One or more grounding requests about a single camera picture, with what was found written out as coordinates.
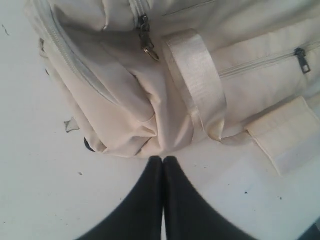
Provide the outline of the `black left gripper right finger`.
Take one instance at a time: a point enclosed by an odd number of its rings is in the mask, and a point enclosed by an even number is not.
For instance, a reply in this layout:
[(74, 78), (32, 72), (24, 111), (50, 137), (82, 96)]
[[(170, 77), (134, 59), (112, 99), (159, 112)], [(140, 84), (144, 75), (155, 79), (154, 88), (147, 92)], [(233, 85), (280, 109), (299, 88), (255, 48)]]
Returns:
[(163, 189), (168, 240), (253, 239), (205, 201), (174, 156), (168, 156), (163, 160)]

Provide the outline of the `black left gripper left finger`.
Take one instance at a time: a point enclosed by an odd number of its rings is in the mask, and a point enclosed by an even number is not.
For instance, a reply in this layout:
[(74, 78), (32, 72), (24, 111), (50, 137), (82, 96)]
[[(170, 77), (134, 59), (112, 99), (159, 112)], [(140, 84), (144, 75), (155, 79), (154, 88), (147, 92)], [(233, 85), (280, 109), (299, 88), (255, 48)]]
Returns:
[(160, 240), (163, 220), (163, 162), (149, 158), (122, 203), (80, 240)]

